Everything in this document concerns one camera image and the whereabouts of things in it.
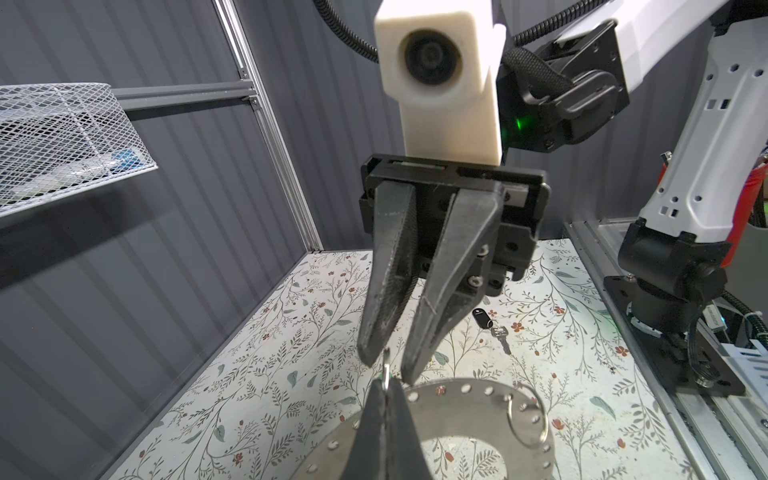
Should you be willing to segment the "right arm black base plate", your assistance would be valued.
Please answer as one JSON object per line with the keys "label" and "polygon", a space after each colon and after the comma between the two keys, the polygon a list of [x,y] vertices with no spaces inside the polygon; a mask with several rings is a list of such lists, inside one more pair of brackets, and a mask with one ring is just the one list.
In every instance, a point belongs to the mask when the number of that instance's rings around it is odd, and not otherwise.
{"label": "right arm black base plate", "polygon": [[704,322],[699,323],[695,346],[698,360],[717,371],[712,386],[697,383],[690,368],[685,333],[657,336],[645,333],[631,321],[631,302],[638,290],[636,282],[623,276],[606,276],[603,286],[608,298],[618,308],[629,332],[639,344],[639,350],[649,362],[652,372],[669,394],[700,394],[713,397],[744,396],[746,387],[734,368],[724,359],[718,340],[709,333]]}

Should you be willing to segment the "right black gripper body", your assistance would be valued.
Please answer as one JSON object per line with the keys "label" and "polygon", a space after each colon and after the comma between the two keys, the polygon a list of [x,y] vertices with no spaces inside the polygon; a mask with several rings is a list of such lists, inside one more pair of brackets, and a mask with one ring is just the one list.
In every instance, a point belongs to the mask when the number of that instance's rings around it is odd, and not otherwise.
{"label": "right black gripper body", "polygon": [[416,188],[417,249],[412,272],[425,278],[431,266],[452,196],[461,188],[502,187],[503,209],[484,294],[499,296],[506,275],[522,279],[535,250],[541,220],[551,189],[541,170],[503,170],[476,164],[453,163],[395,155],[372,155],[361,167],[364,193],[359,204],[364,230],[371,234],[374,196],[387,180],[413,183]]}

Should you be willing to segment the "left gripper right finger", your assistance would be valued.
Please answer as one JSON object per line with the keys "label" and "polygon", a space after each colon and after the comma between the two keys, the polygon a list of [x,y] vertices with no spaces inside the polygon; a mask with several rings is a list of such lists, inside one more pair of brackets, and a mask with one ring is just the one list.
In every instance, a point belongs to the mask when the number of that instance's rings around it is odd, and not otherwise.
{"label": "left gripper right finger", "polygon": [[386,389],[386,478],[432,480],[401,383]]}

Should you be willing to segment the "small metal keyring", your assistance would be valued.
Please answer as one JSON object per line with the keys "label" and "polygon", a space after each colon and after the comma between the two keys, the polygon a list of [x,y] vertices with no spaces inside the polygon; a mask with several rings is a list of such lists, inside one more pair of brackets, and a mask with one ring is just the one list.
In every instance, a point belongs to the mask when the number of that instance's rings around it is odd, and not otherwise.
{"label": "small metal keyring", "polygon": [[389,388],[390,378],[391,378],[390,357],[391,357],[390,348],[385,347],[381,355],[381,384],[384,392],[387,392]]}

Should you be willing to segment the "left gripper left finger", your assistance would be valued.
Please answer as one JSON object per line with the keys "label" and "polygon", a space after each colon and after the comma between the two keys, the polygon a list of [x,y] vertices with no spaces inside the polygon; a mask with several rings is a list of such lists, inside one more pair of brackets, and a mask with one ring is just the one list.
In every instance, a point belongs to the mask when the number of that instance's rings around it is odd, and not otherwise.
{"label": "left gripper left finger", "polygon": [[387,395],[381,380],[370,387],[342,480],[386,478]]}

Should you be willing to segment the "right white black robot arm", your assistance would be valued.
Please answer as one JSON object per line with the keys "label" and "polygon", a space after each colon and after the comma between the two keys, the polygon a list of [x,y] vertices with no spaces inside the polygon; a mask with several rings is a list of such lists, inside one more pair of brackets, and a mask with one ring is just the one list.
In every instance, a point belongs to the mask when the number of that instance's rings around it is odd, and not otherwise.
{"label": "right white black robot arm", "polygon": [[578,1],[511,34],[491,1],[385,1],[373,42],[331,2],[315,9],[379,66],[399,106],[404,155],[362,168],[373,259],[357,351],[377,361],[423,279],[401,360],[409,384],[480,300],[531,262],[549,188],[539,171],[505,170],[507,153],[589,139],[671,49],[710,24],[695,104],[618,254],[638,284],[634,316],[694,338],[724,291],[734,215],[767,139],[765,2]]}

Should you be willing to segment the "metal perforated ring disc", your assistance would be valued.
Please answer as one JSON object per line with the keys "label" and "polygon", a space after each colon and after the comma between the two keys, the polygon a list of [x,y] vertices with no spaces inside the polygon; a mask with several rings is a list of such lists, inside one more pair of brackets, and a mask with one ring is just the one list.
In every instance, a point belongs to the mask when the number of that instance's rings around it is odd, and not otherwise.
{"label": "metal perforated ring disc", "polygon": [[[403,390],[421,447],[425,441],[443,437],[475,439],[500,455],[507,478],[552,478],[556,459],[550,432],[543,447],[530,450],[508,428],[504,395],[514,388],[492,380],[454,378]],[[341,479],[362,411],[321,441],[297,468],[295,478]]]}

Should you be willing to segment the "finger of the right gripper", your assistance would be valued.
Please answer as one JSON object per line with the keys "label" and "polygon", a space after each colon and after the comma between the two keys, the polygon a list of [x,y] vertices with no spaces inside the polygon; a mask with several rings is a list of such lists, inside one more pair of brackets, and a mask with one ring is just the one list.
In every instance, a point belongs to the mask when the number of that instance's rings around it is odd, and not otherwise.
{"label": "finger of the right gripper", "polygon": [[442,339],[484,294],[504,207],[504,189],[462,188],[452,198],[401,360],[404,382],[419,379]]}
{"label": "finger of the right gripper", "polygon": [[371,367],[383,352],[414,289],[418,249],[417,195],[409,183],[384,181],[375,190],[373,256],[357,351]]}

